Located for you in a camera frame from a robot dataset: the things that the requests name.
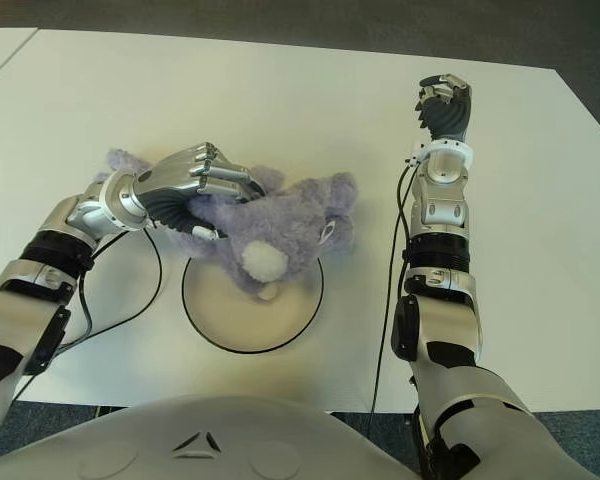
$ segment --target floor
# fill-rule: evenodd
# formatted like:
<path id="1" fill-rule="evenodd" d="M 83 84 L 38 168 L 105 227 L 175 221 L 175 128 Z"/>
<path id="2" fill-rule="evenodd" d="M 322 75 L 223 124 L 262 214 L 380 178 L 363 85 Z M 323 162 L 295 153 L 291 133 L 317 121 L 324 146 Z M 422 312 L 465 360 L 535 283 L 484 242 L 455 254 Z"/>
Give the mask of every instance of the floor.
<path id="1" fill-rule="evenodd" d="M 25 26 L 554 68 L 600 123 L 600 0 L 0 0 L 0 27 Z M 552 112 L 540 113 L 552 121 Z M 17 402 L 0 433 L 0 455 L 82 423 L 95 410 Z M 337 416 L 354 428 L 366 425 L 364 415 Z M 538 416 L 570 455 L 600 476 L 600 411 Z M 408 415 L 377 415 L 371 438 L 415 467 L 408 419 Z"/>

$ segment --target koala plush toy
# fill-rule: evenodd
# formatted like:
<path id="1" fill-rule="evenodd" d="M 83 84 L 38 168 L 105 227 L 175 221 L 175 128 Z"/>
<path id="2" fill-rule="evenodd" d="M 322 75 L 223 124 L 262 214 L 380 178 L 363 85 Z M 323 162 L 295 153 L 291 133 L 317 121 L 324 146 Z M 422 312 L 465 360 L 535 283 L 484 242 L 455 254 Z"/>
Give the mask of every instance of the koala plush toy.
<path id="1" fill-rule="evenodd" d="M 110 151 L 108 161 L 113 169 L 136 172 L 148 165 L 122 150 Z M 268 299 L 275 296 L 270 286 L 302 273 L 318 256 L 351 248 L 349 214 L 358 192 L 350 173 L 305 179 L 285 189 L 284 175 L 277 170 L 254 167 L 251 175 L 266 196 L 239 203 L 229 197 L 200 195 L 187 205 L 226 238 L 205 240 L 173 230 L 169 235 L 190 257 L 217 261 L 243 291 Z"/>

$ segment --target black circle outline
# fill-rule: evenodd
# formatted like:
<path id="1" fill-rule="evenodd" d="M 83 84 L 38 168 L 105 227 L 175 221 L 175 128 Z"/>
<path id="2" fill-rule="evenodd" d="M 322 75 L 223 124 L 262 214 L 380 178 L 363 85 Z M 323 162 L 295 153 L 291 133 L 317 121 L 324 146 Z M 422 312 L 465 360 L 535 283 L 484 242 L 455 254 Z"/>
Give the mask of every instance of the black circle outline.
<path id="1" fill-rule="evenodd" d="M 189 323 L 191 324 L 191 326 L 195 329 L 196 332 L 198 332 L 200 334 L 200 336 L 202 338 L 204 338 L 211 345 L 214 345 L 226 352 L 239 353 L 241 355 L 255 355 L 258 353 L 272 352 L 274 350 L 284 347 L 285 345 L 290 344 L 296 338 L 298 338 L 300 335 L 302 335 L 302 333 L 304 333 L 304 331 L 309 327 L 309 325 L 311 325 L 313 323 L 313 319 L 316 317 L 316 315 L 318 314 L 318 311 L 320 310 L 320 306 L 322 305 L 322 297 L 324 296 L 324 269 L 322 268 L 322 262 L 320 261 L 320 258 L 317 258 L 316 260 L 318 261 L 318 267 L 320 268 L 320 298 L 318 299 L 318 304 L 316 305 L 316 308 L 313 311 L 311 318 L 309 318 L 309 321 L 307 322 L 307 324 L 304 327 L 302 327 L 302 329 L 298 333 L 296 333 L 293 337 L 291 337 L 290 339 L 286 340 L 285 342 L 283 342 L 279 345 L 275 345 L 270 348 L 265 348 L 263 350 L 253 350 L 253 351 L 251 351 L 251 350 L 249 350 L 249 351 L 236 350 L 233 348 L 225 347 L 224 345 L 220 345 L 217 342 L 214 342 L 213 340 L 211 340 L 209 337 L 207 337 L 204 333 L 202 333 L 200 331 L 200 329 L 196 326 L 195 322 L 193 321 L 192 315 L 189 313 L 189 310 L 187 309 L 187 303 L 185 302 L 185 297 L 184 297 L 184 280 L 185 280 L 185 277 L 187 276 L 187 272 L 189 270 L 189 266 L 191 265 L 191 263 L 193 261 L 193 258 L 190 258 L 189 260 L 187 260 L 187 263 L 184 266 L 184 271 L 182 272 L 182 281 L 180 282 L 180 297 L 181 297 L 181 301 L 182 301 L 182 307 L 184 308 L 184 312 L 186 313 L 187 319 L 189 320 Z"/>

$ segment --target white fluffy nose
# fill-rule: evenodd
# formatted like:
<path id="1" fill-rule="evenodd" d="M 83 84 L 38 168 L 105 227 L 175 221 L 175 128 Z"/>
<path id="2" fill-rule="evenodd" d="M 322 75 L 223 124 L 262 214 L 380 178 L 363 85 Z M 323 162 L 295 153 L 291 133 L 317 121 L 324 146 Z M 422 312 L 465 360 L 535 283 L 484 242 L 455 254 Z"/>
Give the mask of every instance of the white fluffy nose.
<path id="1" fill-rule="evenodd" d="M 255 280 L 269 283 L 287 271 L 289 257 L 267 242 L 254 240 L 242 251 L 242 268 Z"/>

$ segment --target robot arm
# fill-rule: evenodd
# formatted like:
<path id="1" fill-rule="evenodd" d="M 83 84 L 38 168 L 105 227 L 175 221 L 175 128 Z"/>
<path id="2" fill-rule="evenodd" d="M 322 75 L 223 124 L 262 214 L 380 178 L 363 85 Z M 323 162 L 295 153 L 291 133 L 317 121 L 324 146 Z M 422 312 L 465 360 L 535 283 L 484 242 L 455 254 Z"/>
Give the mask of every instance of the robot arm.
<path id="1" fill-rule="evenodd" d="M 471 88 L 453 75 L 420 84 L 432 143 L 415 157 L 403 288 L 392 332 L 410 363 L 419 407 L 412 421 L 425 479 L 596 478 L 569 458 L 495 373 L 478 367 L 482 333 L 469 273 L 464 143 Z"/>
<path id="2" fill-rule="evenodd" d="M 222 232 L 193 217 L 188 200 L 226 195 L 249 201 L 264 194 L 248 169 L 202 143 L 139 177 L 118 170 L 82 195 L 60 202 L 20 258 L 0 275 L 0 424 L 22 375 L 39 374 L 49 366 L 71 314 L 66 305 L 78 278 L 92 268 L 104 236 L 154 221 L 216 239 Z"/>

